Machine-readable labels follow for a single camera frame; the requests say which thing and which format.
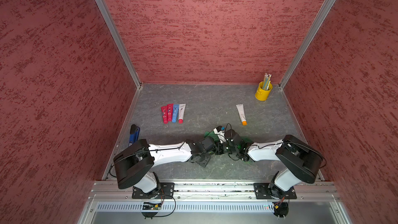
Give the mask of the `green microfiber cloth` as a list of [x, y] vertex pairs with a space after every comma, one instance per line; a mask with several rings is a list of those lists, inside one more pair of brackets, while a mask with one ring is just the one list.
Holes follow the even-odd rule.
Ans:
[[[224, 149], [223, 149], [223, 143], [220, 142], [220, 140], [217, 138], [217, 136], [214, 134], [214, 132], [212, 133], [206, 133], [205, 137], [211, 136], [214, 141], [215, 144], [217, 146], [217, 151], [215, 152], [217, 155], [221, 155], [221, 154], [227, 154]], [[246, 142], [253, 142], [251, 139], [246, 138], [246, 137], [241, 137], [242, 140], [246, 141]], [[234, 160], [234, 161], [238, 161], [238, 159], [234, 156], [234, 155], [229, 155], [229, 157]]]

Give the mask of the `white tube orange cap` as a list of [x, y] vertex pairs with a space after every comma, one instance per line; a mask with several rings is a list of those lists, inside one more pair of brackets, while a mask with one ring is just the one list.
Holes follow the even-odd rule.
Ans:
[[242, 125], [247, 125], [246, 115], [245, 115], [245, 111], [244, 111], [244, 105], [237, 104], [236, 108], [237, 108], [239, 118], [240, 118]]

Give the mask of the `white tube red cap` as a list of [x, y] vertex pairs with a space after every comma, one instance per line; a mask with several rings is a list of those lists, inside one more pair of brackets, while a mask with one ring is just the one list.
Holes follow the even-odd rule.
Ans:
[[186, 104], [179, 104], [178, 123], [183, 123], [185, 108], [186, 108]]

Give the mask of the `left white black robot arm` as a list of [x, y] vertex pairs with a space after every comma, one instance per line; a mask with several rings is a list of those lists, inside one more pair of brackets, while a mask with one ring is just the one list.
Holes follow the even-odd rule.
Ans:
[[134, 187], [145, 194], [156, 194], [161, 186], [156, 173], [151, 172], [153, 167], [187, 161], [206, 167], [219, 148], [220, 142], [211, 136], [173, 145], [153, 145], [145, 139], [138, 140], [113, 159], [118, 188]]

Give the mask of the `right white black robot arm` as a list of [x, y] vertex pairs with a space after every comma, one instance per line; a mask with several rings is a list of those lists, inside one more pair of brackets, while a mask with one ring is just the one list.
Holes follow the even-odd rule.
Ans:
[[270, 143], [245, 142], [238, 134], [228, 138], [219, 135], [225, 152], [244, 162], [273, 160], [286, 167], [277, 172], [266, 194], [273, 199], [283, 199], [293, 187], [301, 182], [313, 184], [318, 171], [325, 163], [323, 155], [293, 135]]

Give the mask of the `blue tube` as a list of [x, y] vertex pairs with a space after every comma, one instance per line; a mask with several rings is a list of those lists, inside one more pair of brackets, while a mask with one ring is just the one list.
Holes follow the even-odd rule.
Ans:
[[173, 112], [172, 112], [172, 122], [175, 123], [178, 120], [178, 112], [179, 112], [179, 105], [174, 104], [173, 105]]

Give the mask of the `red pink tube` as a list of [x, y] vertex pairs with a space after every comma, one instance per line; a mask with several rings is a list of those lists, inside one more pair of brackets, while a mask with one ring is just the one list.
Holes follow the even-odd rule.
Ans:
[[167, 121], [171, 122], [173, 118], [173, 106], [174, 104], [167, 105]]

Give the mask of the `yellow cup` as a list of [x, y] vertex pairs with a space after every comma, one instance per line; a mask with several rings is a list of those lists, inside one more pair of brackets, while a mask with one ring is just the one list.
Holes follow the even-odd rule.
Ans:
[[255, 98], [259, 101], [266, 101], [270, 95], [271, 90], [273, 89], [273, 85], [269, 84], [268, 89], [262, 89], [263, 82], [260, 82], [255, 93]]

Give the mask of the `blue stapler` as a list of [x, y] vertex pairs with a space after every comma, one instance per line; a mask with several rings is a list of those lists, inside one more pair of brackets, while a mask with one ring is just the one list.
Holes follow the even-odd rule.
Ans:
[[130, 128], [130, 137], [129, 137], [129, 146], [133, 145], [135, 142], [138, 141], [138, 137], [140, 135], [140, 127], [133, 124]]

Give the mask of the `bundle of pencils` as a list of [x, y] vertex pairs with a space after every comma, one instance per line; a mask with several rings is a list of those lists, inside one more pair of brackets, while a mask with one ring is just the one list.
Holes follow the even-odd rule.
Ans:
[[264, 75], [264, 80], [263, 80], [263, 85], [262, 85], [262, 89], [267, 91], [269, 89], [269, 85], [271, 83], [271, 74], [265, 74]]

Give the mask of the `left corner aluminium profile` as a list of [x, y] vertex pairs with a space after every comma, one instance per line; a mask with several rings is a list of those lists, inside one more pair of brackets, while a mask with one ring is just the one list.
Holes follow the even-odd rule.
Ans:
[[112, 36], [112, 38], [113, 38], [113, 40], [114, 40], [114, 42], [115, 42], [115, 44], [116, 44], [116, 46], [117, 46], [117, 48], [119, 50], [119, 53], [122, 56], [122, 59], [123, 59], [125, 65], [127, 67], [127, 70], [129, 71], [130, 76], [131, 76], [131, 78], [133, 79], [133, 81], [134, 81], [134, 83], [136, 85], [136, 88], [138, 90], [141, 90], [142, 82], [139, 79], [139, 76], [138, 76], [138, 74], [136, 72], [136, 69], [134, 68], [134, 65], [133, 65], [133, 63], [131, 61], [131, 58], [130, 58], [130, 56], [128, 54], [128, 51], [127, 51], [127, 49], [126, 49], [126, 47], [125, 47], [125, 45], [123, 43], [123, 40], [122, 40], [122, 38], [120, 36], [120, 33], [117, 30], [117, 27], [115, 25], [115, 22], [114, 22], [114, 20], [112, 18], [112, 15], [111, 15], [108, 7], [106, 5], [105, 0], [95, 0], [95, 2], [96, 2], [97, 6], [98, 6], [98, 8], [99, 8], [99, 10], [101, 12], [101, 15], [102, 15], [102, 17], [103, 17], [103, 19], [104, 19], [109, 31], [110, 31], [111, 36]]

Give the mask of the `corner aluminium profile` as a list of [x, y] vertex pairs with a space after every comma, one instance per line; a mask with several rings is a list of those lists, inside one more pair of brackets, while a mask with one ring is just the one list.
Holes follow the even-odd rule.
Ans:
[[127, 51], [127, 49], [126, 49], [126, 47], [125, 47], [125, 45], [123, 43], [123, 40], [122, 40], [122, 38], [120, 36], [120, 33], [117, 30], [117, 27], [115, 25], [115, 22], [114, 22], [114, 20], [112, 18], [112, 15], [111, 15], [108, 7], [106, 5], [105, 0], [95, 0], [95, 2], [96, 2], [97, 6], [98, 6], [98, 8], [99, 8], [99, 10], [101, 12], [101, 15], [102, 15], [102, 17], [103, 17], [103, 19], [104, 19], [109, 31], [110, 31], [111, 36], [112, 36], [112, 38], [113, 38], [113, 40], [114, 40], [114, 42], [115, 42], [115, 44], [116, 44], [116, 46], [117, 46], [117, 48], [119, 50], [119, 53], [122, 56], [122, 59], [123, 59], [125, 65], [127, 67], [127, 70], [129, 71], [130, 76], [131, 76], [131, 78], [133, 79], [133, 81], [134, 81], [134, 83], [136, 85], [136, 88], [138, 90], [141, 90], [142, 82], [139, 79], [139, 76], [138, 76], [138, 74], [136, 72], [136, 69], [134, 68], [134, 65], [133, 65], [133, 63], [131, 61], [131, 58], [130, 58], [130, 56], [128, 54], [128, 51]]
[[314, 37], [316, 36], [318, 30], [322, 26], [324, 20], [328, 16], [330, 10], [332, 9], [333, 5], [335, 4], [336, 0], [324, 0], [322, 3], [316, 17], [314, 18], [307, 34], [305, 35], [301, 45], [299, 46], [291, 64], [289, 65], [287, 71], [285, 72], [280, 84], [279, 88], [284, 90], [285, 86], [287, 85], [290, 77], [293, 75], [296, 67], [298, 66], [299, 62], [305, 55], [308, 47], [310, 46], [311, 42], [313, 41]]

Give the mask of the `right corner aluminium profile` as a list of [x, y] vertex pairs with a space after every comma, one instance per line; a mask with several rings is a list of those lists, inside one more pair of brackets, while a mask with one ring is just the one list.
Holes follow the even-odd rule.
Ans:
[[314, 37], [316, 36], [318, 30], [322, 26], [324, 20], [328, 16], [330, 10], [332, 9], [333, 5], [335, 4], [336, 0], [324, 0], [322, 3], [316, 17], [314, 18], [307, 34], [305, 35], [301, 45], [299, 46], [291, 64], [289, 65], [287, 71], [285, 72], [280, 84], [279, 88], [284, 90], [285, 86], [287, 85], [290, 77], [293, 75], [296, 67], [298, 66], [299, 62], [305, 55], [308, 47], [310, 46], [311, 42], [313, 41]]

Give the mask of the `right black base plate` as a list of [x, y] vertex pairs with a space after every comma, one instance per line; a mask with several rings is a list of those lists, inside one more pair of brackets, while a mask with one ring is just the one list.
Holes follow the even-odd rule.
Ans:
[[275, 185], [270, 186], [269, 183], [254, 183], [254, 193], [257, 200], [297, 199], [294, 187], [291, 187], [288, 191], [283, 191]]

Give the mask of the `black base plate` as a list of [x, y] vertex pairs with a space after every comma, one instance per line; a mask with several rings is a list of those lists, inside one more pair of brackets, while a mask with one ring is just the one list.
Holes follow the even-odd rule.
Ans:
[[291, 187], [288, 191], [283, 191], [275, 185], [270, 186], [269, 183], [254, 183], [254, 193], [257, 200], [297, 199], [294, 187]]
[[165, 196], [173, 196], [175, 183], [160, 183], [149, 193], [144, 193], [141, 189], [133, 187], [132, 199], [163, 199]]

